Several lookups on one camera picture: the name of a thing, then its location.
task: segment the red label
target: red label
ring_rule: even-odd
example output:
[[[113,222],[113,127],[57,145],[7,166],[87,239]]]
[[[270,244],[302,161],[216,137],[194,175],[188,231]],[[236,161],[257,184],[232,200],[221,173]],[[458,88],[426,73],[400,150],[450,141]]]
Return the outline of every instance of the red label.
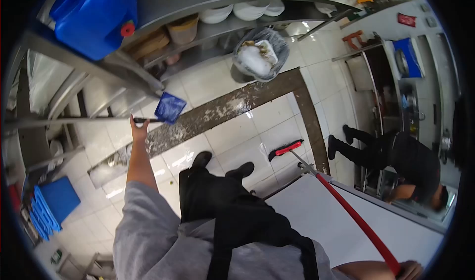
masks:
[[[398,22],[407,26],[416,27],[416,17],[398,13]]]

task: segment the black shoe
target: black shoe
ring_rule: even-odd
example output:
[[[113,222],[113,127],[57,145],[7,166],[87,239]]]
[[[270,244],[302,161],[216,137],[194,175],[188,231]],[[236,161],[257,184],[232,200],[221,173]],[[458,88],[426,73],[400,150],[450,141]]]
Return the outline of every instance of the black shoe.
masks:
[[[333,136],[333,134],[330,134],[330,136],[328,137],[328,153],[327,153],[329,160],[335,159],[336,148],[333,143],[334,140],[336,140],[335,137]]]
[[[343,133],[345,133],[346,142],[348,144],[353,144],[353,137],[349,135],[350,127],[348,125],[343,125]]]
[[[195,157],[195,160],[193,160],[193,164],[191,165],[191,167],[206,167],[212,157],[213,153],[211,153],[210,151],[202,151],[198,153],[198,155]]]
[[[225,174],[225,176],[230,177],[236,173],[241,173],[243,175],[242,177],[245,178],[251,175],[253,171],[254,171],[254,164],[252,162],[247,162],[235,170],[230,170],[229,172]]]

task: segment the white tile floor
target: white tile floor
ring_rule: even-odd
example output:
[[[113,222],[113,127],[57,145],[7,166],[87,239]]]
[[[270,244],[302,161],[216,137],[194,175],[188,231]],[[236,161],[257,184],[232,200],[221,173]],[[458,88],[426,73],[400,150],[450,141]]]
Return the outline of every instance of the white tile floor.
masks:
[[[294,23],[288,29],[308,31],[317,23]],[[288,38],[289,58],[282,71],[300,67],[314,108],[316,110],[325,144],[328,136],[335,134],[343,139],[341,126],[355,127],[354,103],[350,95],[351,76],[344,62],[331,62],[332,57],[345,53],[338,26],[325,27],[302,42]],[[166,90],[186,100],[184,111],[244,86],[233,81],[229,74],[230,58],[198,65],[169,81]],[[137,115],[153,117],[156,101],[144,101],[132,110]],[[86,147],[63,169],[73,183],[81,204],[63,222],[63,230],[56,234],[58,240],[81,263],[87,264],[96,251],[111,252],[115,228],[122,217],[124,205],[125,174],[95,189],[87,170],[131,141],[128,121],[104,127],[101,124],[78,126]],[[225,172],[252,161],[255,170],[244,178],[243,185],[259,195],[271,193],[289,182],[298,173],[297,160],[291,154],[276,157],[271,163],[268,153],[296,139],[306,140],[296,152],[314,163],[308,135],[300,109],[292,93],[268,102],[252,111],[216,126],[151,159],[160,193],[172,209],[180,214],[178,174],[189,167],[194,156],[203,150],[213,152],[208,165],[211,173],[222,176]],[[330,172],[339,182],[353,185],[353,163],[337,153],[330,161]]]

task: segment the gray sweatshirt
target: gray sweatshirt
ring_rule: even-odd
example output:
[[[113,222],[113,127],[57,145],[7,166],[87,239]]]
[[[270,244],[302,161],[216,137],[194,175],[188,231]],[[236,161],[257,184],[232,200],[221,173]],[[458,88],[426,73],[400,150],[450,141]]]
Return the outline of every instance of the gray sweatshirt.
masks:
[[[180,224],[166,200],[139,182],[128,182],[123,218],[116,229],[114,266],[118,280],[206,279],[213,252],[214,220]],[[330,269],[315,245],[320,280],[348,280]],[[251,243],[233,250],[229,280],[304,279],[300,249]]]

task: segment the gray trash bag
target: gray trash bag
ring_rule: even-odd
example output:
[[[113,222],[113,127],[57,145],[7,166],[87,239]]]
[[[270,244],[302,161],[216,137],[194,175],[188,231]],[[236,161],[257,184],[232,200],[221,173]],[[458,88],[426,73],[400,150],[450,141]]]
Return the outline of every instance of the gray trash bag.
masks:
[[[264,75],[264,76],[254,73],[249,67],[241,63],[237,55],[237,52],[241,48],[244,41],[252,40],[257,43],[258,41],[261,41],[263,39],[266,39],[269,41],[269,43],[272,45],[274,49],[274,52],[277,55],[277,58],[279,59],[277,64],[271,68],[269,74]],[[279,73],[279,70],[287,61],[287,58],[289,57],[289,53],[290,53],[289,45],[285,42],[285,39],[278,32],[276,32],[275,30],[271,28],[259,27],[248,32],[239,41],[238,45],[234,48],[233,64],[244,75],[253,76],[259,82],[269,82],[270,80],[274,79],[277,76],[277,74]]]

